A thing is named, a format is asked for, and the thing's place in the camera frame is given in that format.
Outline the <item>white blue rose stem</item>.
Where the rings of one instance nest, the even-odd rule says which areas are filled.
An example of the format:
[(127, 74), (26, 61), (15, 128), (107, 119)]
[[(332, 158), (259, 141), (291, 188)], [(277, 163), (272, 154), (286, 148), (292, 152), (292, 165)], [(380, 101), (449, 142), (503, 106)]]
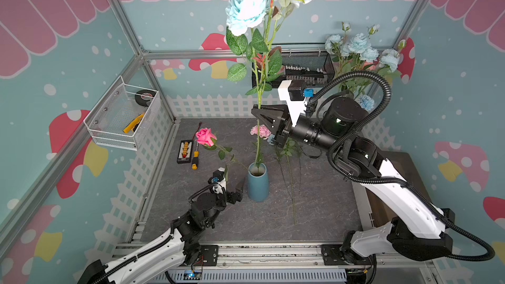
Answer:
[(277, 79), (283, 68), (281, 51), (274, 40), (285, 19), (302, 4), (312, 0), (228, 0), (226, 12), (226, 43), (230, 51), (246, 60), (228, 70), (231, 82), (243, 80), (252, 73), (255, 86), (247, 92), (256, 95), (258, 108), (262, 96), (272, 90), (271, 81)]

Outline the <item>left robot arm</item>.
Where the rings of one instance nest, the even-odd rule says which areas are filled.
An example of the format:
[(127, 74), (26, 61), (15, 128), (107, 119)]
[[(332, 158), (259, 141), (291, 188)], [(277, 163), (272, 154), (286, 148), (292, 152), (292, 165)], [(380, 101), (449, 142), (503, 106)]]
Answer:
[(189, 210), (169, 223), (158, 238), (118, 260), (92, 262), (78, 283), (147, 283), (162, 273), (181, 266), (193, 266), (203, 259), (199, 240), (227, 205), (243, 199), (243, 178), (227, 188), (226, 168), (215, 170), (207, 184), (188, 198)]

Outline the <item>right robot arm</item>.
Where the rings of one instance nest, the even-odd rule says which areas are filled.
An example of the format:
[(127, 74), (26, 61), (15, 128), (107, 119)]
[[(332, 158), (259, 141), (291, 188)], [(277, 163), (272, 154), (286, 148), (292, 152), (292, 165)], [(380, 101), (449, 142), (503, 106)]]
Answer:
[[(364, 110), (348, 90), (329, 96), (335, 86), (364, 78), (380, 86), (383, 97), (372, 111)], [(380, 75), (355, 70), (338, 77), (312, 97), (301, 81), (285, 80), (279, 89), (281, 105), (255, 105), (252, 115), (263, 121), (283, 147), (294, 139), (325, 151), (327, 161), (345, 179), (370, 190), (394, 213), (388, 223), (366, 231), (351, 231), (339, 248), (347, 264), (396, 252), (410, 260), (451, 258), (483, 262), (494, 258), (494, 248), (458, 227), (450, 209), (440, 209), (405, 180), (382, 151), (360, 133), (389, 104), (391, 87)]]

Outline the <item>light blue rose stem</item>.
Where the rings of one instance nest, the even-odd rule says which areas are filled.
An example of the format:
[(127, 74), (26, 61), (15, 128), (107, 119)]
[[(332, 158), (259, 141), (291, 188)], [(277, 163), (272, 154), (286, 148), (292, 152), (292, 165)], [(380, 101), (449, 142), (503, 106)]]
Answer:
[(297, 225), (295, 192), (299, 180), (295, 178), (295, 169), (298, 166), (298, 170), (301, 172), (301, 147), (295, 140), (288, 139), (282, 148), (276, 147), (274, 152), (274, 160), (280, 167), (281, 177), (291, 201), (293, 224)]

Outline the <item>teal ceramic vase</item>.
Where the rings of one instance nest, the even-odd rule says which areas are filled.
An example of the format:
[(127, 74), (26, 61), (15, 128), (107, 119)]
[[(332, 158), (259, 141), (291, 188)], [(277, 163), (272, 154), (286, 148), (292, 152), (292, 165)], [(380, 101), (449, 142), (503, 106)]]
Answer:
[(247, 178), (247, 193), (251, 200), (255, 202), (263, 202), (269, 195), (269, 177), (265, 164), (257, 166), (252, 163), (249, 166)]

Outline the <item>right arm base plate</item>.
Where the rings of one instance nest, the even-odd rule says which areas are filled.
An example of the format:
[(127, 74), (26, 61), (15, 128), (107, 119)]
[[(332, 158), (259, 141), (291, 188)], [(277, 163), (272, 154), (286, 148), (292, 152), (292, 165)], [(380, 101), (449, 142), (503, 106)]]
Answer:
[(341, 248), (339, 244), (321, 246), (321, 254), (325, 266), (372, 266), (370, 257), (361, 257), (351, 249)]

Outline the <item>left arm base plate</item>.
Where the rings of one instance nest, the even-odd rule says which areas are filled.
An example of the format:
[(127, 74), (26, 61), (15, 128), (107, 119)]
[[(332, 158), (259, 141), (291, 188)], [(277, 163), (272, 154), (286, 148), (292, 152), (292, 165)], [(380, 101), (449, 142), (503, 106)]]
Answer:
[(194, 266), (217, 266), (218, 264), (218, 245), (203, 245), (201, 246), (197, 260), (193, 263)]

